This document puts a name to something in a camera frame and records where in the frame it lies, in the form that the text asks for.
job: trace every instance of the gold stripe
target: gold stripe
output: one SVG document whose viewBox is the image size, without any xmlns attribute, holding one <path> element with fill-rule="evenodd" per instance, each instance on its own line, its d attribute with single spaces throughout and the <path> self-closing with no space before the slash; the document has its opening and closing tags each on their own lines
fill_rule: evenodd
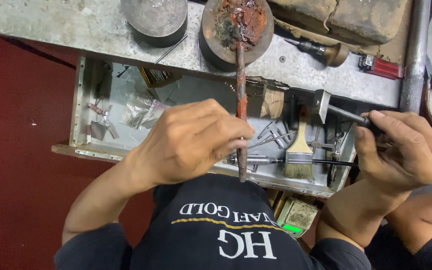
<svg viewBox="0 0 432 270">
<path fill-rule="evenodd" d="M 185 219 L 178 219 L 178 220 L 175 220 L 175 221 L 171 222 L 171 224 L 175 224 L 175 223 L 179 223 L 179 222 L 212 222 L 214 224 L 223 224 L 223 225 L 226 226 L 226 228 L 229 228 L 229 229 L 269 228 L 269 229 L 284 231 L 283 229 L 281 229 L 279 227 L 272 226 L 272 225 L 266 225 L 266 224 L 232 226 L 232 225 L 228 225 L 224 221 L 214 220 L 212 218 L 187 218 L 187 219 L 185 218 Z"/>
</svg>

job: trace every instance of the hammer head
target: hammer head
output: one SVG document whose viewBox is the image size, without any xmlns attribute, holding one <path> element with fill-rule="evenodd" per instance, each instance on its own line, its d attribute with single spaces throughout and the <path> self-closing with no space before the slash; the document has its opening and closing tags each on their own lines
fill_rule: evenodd
<svg viewBox="0 0 432 270">
<path fill-rule="evenodd" d="M 318 89 L 315 91 L 311 110 L 313 123 L 325 123 L 330 98 L 331 94 L 324 89 Z"/>
</svg>

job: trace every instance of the dark red background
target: dark red background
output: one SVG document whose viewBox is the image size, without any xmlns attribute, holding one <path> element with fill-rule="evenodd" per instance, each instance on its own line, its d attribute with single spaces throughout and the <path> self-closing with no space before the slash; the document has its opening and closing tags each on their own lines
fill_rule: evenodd
<svg viewBox="0 0 432 270">
<path fill-rule="evenodd" d="M 76 63 L 74 52 L 30 44 Z M 51 152 L 52 144 L 69 138 L 74 84 L 75 70 L 0 38 L 0 269 L 54 268 L 69 207 L 112 166 Z M 123 211 L 132 244 L 146 230 L 151 210 L 145 192 Z"/>
</svg>

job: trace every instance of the metal tray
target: metal tray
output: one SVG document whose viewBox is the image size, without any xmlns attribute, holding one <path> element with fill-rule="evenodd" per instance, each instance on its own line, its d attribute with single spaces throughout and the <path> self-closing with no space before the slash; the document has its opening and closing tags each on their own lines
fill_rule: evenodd
<svg viewBox="0 0 432 270">
<path fill-rule="evenodd" d="M 116 163 L 122 160 L 132 148 L 138 146 L 147 136 L 149 130 L 145 128 L 136 130 L 119 123 L 126 107 L 127 94 L 135 93 L 135 91 L 147 90 L 147 86 L 138 68 L 135 66 L 126 68 L 128 67 L 127 65 L 117 63 L 110 63 L 110 65 L 112 66 L 112 73 L 108 71 L 108 65 L 105 66 L 105 62 L 103 61 L 92 58 L 80 59 L 78 69 L 76 70 L 71 120 L 72 128 L 69 140 L 53 145 L 53 152 L 79 158 Z M 94 111 L 88 108 L 87 104 L 95 102 L 95 90 L 97 85 L 101 83 L 103 75 L 108 79 L 105 79 L 101 84 L 101 91 L 107 91 L 107 93 L 109 93 L 109 98 L 101 101 L 105 103 L 100 103 L 99 107 L 102 106 L 104 109 L 107 109 L 107 106 L 113 105 L 109 119 L 114 124 L 120 138 L 113 139 L 111 134 L 107 132 L 102 141 L 92 138 L 91 142 L 87 143 L 87 125 L 91 124 L 91 121 L 101 120 L 101 116 L 98 116 Z M 236 112 L 236 95 L 234 94 L 231 84 L 228 82 L 209 81 L 196 77 L 183 76 L 182 79 L 174 83 L 162 88 L 152 89 L 152 91 L 156 92 L 159 99 L 166 101 L 169 98 L 177 105 L 213 98 L 230 114 L 234 115 Z M 261 104 L 263 102 L 261 97 L 262 91 L 262 87 L 247 87 L 249 96 L 248 122 L 256 129 L 254 138 L 249 141 L 249 146 L 264 140 L 265 138 L 258 139 L 258 135 L 267 125 L 275 121 L 269 117 L 260 118 Z M 301 97 L 298 95 L 298 99 L 302 100 L 305 104 L 310 104 L 311 98 L 311 94 L 304 92 L 301 92 Z M 279 123 L 278 127 L 283 133 L 286 132 L 282 123 Z M 308 141 L 313 141 L 315 134 L 316 127 L 308 125 L 306 129 L 306 139 Z M 325 137 L 324 129 L 321 129 L 319 141 L 324 142 Z M 257 152 L 258 155 L 283 157 L 285 149 L 280 149 L 276 142 L 270 142 L 249 150 L 249 153 L 253 152 Z M 317 149 L 314 158 L 326 159 L 326 154 L 326 151 Z M 341 146 L 340 161 L 351 162 L 354 156 L 354 134 L 352 129 L 349 128 Z M 328 187 L 328 169 L 326 165 L 322 164 L 313 165 L 314 179 L 310 180 L 284 177 L 281 164 L 259 166 L 256 171 L 251 171 L 250 169 L 252 169 L 252 166 L 248 166 L 248 180 L 262 187 L 289 190 L 323 198 L 331 196 L 344 186 L 345 179 L 350 170 L 349 167 L 339 166 L 335 181 L 331 187 Z M 238 168 L 231 164 L 218 162 L 210 169 L 210 172 L 237 176 Z"/>
</svg>

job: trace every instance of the round metal dish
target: round metal dish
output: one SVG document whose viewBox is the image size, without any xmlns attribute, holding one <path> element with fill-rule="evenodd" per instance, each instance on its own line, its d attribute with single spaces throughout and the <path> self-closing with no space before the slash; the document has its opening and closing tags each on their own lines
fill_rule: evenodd
<svg viewBox="0 0 432 270">
<path fill-rule="evenodd" d="M 236 71 L 236 52 L 229 47 L 223 46 L 220 37 L 216 34 L 216 13 L 223 0 L 208 0 L 201 18 L 201 29 L 199 32 L 200 50 L 204 58 L 214 67 L 226 71 Z M 273 13 L 265 0 L 256 0 L 256 3 L 264 8 L 266 12 L 266 25 L 258 39 L 257 44 L 244 53 L 246 65 L 260 58 L 271 44 L 274 34 Z"/>
<path fill-rule="evenodd" d="M 187 0 L 121 0 L 135 38 L 159 48 L 180 41 L 188 26 Z"/>
</svg>

